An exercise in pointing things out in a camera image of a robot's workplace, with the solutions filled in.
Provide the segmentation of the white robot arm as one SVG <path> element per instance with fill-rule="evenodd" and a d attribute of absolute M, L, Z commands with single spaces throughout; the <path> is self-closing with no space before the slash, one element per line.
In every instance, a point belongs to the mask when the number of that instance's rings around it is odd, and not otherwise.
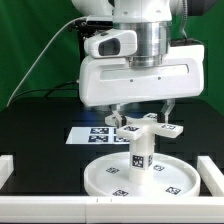
<path fill-rule="evenodd" d="M 109 30 L 84 41 L 79 95 L 89 106 L 109 106 L 114 123 L 126 103 L 198 96 L 204 88 L 204 46 L 171 39 L 174 15 L 201 16 L 219 0 L 71 0 L 88 20 L 110 22 Z"/>

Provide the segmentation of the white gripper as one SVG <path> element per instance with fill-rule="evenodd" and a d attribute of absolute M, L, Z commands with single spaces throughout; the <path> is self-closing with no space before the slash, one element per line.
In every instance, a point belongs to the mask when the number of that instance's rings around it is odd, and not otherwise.
<path fill-rule="evenodd" d="M 127 119 L 119 113 L 117 104 L 165 100 L 159 121 L 168 123 L 175 106 L 174 98 L 201 94 L 203 60 L 203 45 L 171 47 L 161 65 L 140 69 L 130 67 L 124 57 L 93 59 L 87 56 L 80 68 L 80 99 L 89 107 L 111 105 L 118 128 L 125 126 Z"/>

